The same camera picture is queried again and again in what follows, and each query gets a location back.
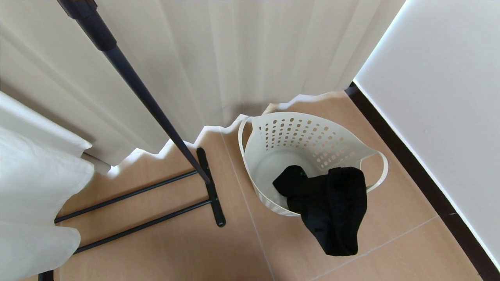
basket bottom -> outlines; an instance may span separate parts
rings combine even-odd
[[[273,181],[291,165],[302,167],[309,178],[327,173],[327,171],[319,170],[305,156],[292,151],[281,150],[267,154],[251,175],[255,184],[267,198],[287,210],[287,198],[276,190]]]

beige curtain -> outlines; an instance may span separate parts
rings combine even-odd
[[[350,84],[404,0],[97,0],[181,136]],[[116,165],[168,137],[58,3],[0,1],[2,91]]]

grout line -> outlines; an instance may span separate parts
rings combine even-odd
[[[368,256],[368,254],[370,254],[371,252],[373,252],[373,251],[375,251],[375,250],[377,250],[377,249],[379,249],[379,248],[381,248],[381,247],[383,247],[383,246],[385,246],[385,245],[387,245],[387,244],[389,244],[389,243],[393,242],[394,240],[397,240],[397,239],[399,239],[399,238],[401,238],[401,237],[403,237],[403,236],[407,235],[408,233],[410,233],[410,232],[412,232],[412,231],[414,231],[414,230],[418,229],[419,227],[421,227],[421,226],[423,226],[423,225],[427,224],[428,222],[430,222],[430,221],[434,220],[435,218],[439,218],[439,215],[436,215],[435,217],[433,217],[433,218],[431,218],[431,219],[429,219],[429,220],[427,220],[427,221],[425,221],[425,222],[423,222],[423,223],[421,223],[421,224],[419,224],[419,225],[417,225],[417,226],[413,227],[412,229],[410,229],[410,230],[406,231],[406,232],[405,232],[405,233],[403,233],[403,234],[400,234],[400,235],[396,236],[395,238],[392,238],[391,240],[389,240],[389,241],[387,241],[387,242],[383,243],[382,245],[379,245],[379,246],[377,246],[377,247],[375,247],[375,248],[373,248],[373,249],[371,249],[371,250],[369,250],[369,251],[365,252],[364,254],[360,254],[359,256],[357,256],[357,257],[355,257],[355,258],[353,258],[353,259],[351,259],[351,260],[349,260],[349,261],[347,261],[347,262],[344,262],[344,263],[342,263],[341,265],[339,265],[339,266],[337,266],[337,267],[335,267],[335,268],[333,268],[333,269],[330,269],[330,270],[328,270],[327,272],[325,272],[325,273],[323,273],[323,274],[320,274],[320,275],[318,275],[318,276],[314,277],[313,279],[311,279],[311,280],[309,280],[309,281],[316,280],[316,279],[318,279],[318,278],[320,278],[320,277],[322,277],[322,276],[325,276],[325,275],[329,274],[330,272],[332,272],[332,271],[334,271],[334,270],[337,270],[337,269],[339,269],[339,268],[341,268],[341,267],[343,267],[343,266],[345,266],[345,265],[347,265],[347,264],[349,264],[349,263],[351,263],[351,262],[354,262],[355,260],[357,260],[357,259],[359,259],[359,258],[362,258],[362,257]]]
[[[240,183],[240,179],[238,177],[238,174],[236,173],[235,164],[233,162],[233,159],[231,158],[231,154],[229,153],[228,145],[226,143],[226,140],[224,139],[224,135],[222,133],[221,127],[219,127],[219,133],[220,133],[220,136],[222,138],[222,141],[224,142],[225,151],[227,152],[227,156],[229,157],[229,161],[231,161],[232,170],[234,171],[234,175],[236,176],[236,180],[238,181],[239,190],[241,191],[241,195],[243,195],[243,200],[245,201],[246,209],[248,210],[248,214],[250,215],[251,223],[253,224],[253,228],[255,229],[255,234],[257,235],[258,243],[260,244],[260,249],[262,250],[262,253],[264,254],[265,262],[267,263],[267,266],[269,267],[269,271],[271,272],[272,280],[276,281],[275,275],[273,274],[273,269],[271,268],[271,264],[269,263],[269,260],[268,260],[268,256],[266,255],[266,251],[264,250],[264,246],[262,245],[261,237],[259,236],[259,231],[257,230],[257,226],[255,224],[254,217],[252,216],[252,212],[250,211],[250,207],[249,207],[249,204],[247,202],[247,198],[245,197],[245,193],[243,192],[242,184]]]

basket handle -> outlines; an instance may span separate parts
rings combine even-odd
[[[378,154],[380,154],[380,156],[382,157],[382,161],[383,161],[382,174],[380,175],[380,178],[377,180],[377,182],[375,182],[375,184],[372,184],[372,185],[369,185],[366,187],[366,193],[369,193],[370,191],[376,189],[386,179],[387,173],[389,172],[389,162],[387,161],[386,156],[380,151],[377,151],[377,152],[378,152]]]
[[[250,175],[249,167],[247,165],[247,160],[245,160],[245,148],[243,147],[243,129],[245,128],[245,124],[247,124],[250,116],[247,116],[241,120],[238,129],[238,144],[239,144],[239,152],[241,152],[241,158],[243,159],[243,164],[245,165],[246,173]]]

black garment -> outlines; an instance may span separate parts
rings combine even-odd
[[[287,197],[288,208],[300,214],[325,254],[358,253],[358,230],[367,211],[363,172],[354,167],[333,168],[308,178],[300,166],[289,166],[272,184]]]

